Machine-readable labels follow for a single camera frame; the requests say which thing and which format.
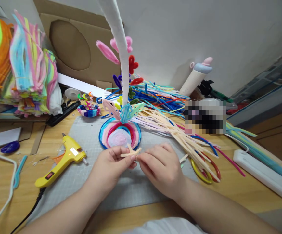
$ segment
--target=white power strip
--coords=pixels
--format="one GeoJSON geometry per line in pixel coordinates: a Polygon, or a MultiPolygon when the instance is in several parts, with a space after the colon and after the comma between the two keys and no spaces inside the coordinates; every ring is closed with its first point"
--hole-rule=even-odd
{"type": "Polygon", "coordinates": [[[234,151],[233,161],[282,197],[281,175],[241,149],[234,151]]]}

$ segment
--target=wooden table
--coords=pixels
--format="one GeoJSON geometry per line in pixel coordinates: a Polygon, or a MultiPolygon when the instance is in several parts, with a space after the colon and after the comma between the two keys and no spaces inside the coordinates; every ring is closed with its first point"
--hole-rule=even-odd
{"type": "MultiPolygon", "coordinates": [[[[38,153],[34,156],[28,156],[20,175],[19,187],[14,191],[11,204],[0,217],[0,233],[10,233],[32,209],[39,191],[34,186],[34,183],[37,178],[45,175],[53,164],[51,159],[41,161],[36,166],[33,166],[33,162],[46,156],[54,157],[57,155],[57,150],[62,145],[61,133],[68,134],[74,119],[78,115],[78,112],[74,111],[57,126],[53,128],[46,127],[38,153]]],[[[11,159],[18,161],[24,155],[29,155],[36,132],[43,124],[34,123],[31,138],[20,143],[21,147],[18,151],[20,154],[15,153],[9,156],[11,159]]],[[[237,144],[224,135],[204,135],[204,137],[212,143],[220,145],[221,150],[230,158],[233,157],[234,150],[239,149],[237,144]]],[[[282,208],[282,198],[247,172],[245,172],[246,177],[243,177],[223,156],[219,159],[214,158],[213,161],[220,169],[221,182],[212,185],[206,185],[203,182],[201,184],[231,198],[256,213],[282,208]]],[[[12,164],[0,161],[0,209],[8,198],[12,171],[12,164]]],[[[189,218],[177,204],[173,201],[167,201],[94,214],[85,232],[120,233],[141,226],[146,221],[170,216],[189,218]]]]}

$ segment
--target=yellow glue gun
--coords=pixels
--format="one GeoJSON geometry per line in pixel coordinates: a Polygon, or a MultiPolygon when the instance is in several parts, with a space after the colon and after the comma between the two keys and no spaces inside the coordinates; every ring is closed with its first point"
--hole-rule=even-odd
{"type": "Polygon", "coordinates": [[[87,164],[87,161],[85,160],[86,153],[82,151],[80,145],[70,136],[65,135],[64,133],[62,133],[62,135],[63,144],[65,146],[64,156],[46,176],[36,180],[35,186],[39,189],[51,185],[72,161],[75,161],[76,163],[83,161],[87,164]]]}

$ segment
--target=hand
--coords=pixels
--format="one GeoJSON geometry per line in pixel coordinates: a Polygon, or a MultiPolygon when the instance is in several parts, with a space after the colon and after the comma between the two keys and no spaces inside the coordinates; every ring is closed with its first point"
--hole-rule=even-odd
{"type": "Polygon", "coordinates": [[[138,155],[141,170],[152,184],[165,196],[179,200],[183,194],[186,177],[180,168],[179,158],[173,148],[163,143],[138,155]]]}
{"type": "Polygon", "coordinates": [[[121,157],[121,154],[129,153],[129,149],[115,146],[102,151],[90,175],[85,182],[83,189],[95,190],[97,196],[103,200],[115,187],[121,174],[127,169],[134,169],[137,163],[134,162],[136,155],[121,157]]]}

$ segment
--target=black cable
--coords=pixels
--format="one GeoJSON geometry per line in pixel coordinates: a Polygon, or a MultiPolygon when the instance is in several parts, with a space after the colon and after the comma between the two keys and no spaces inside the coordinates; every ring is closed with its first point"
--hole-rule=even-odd
{"type": "Polygon", "coordinates": [[[46,190],[46,187],[41,188],[41,189],[39,190],[39,194],[38,194],[38,197],[37,197],[37,199],[36,199],[36,203],[35,203],[35,205],[33,206],[32,210],[31,210],[31,211],[28,213],[28,215],[22,220],[22,222],[20,222],[20,224],[17,225],[17,227],[11,232],[11,234],[13,234],[13,233],[25,222],[25,220],[27,220],[27,218],[33,213],[33,211],[36,209],[36,207],[37,207],[37,205],[38,205],[38,203],[39,203],[39,201],[40,201],[42,195],[44,194],[44,191],[45,191],[45,190],[46,190]]]}

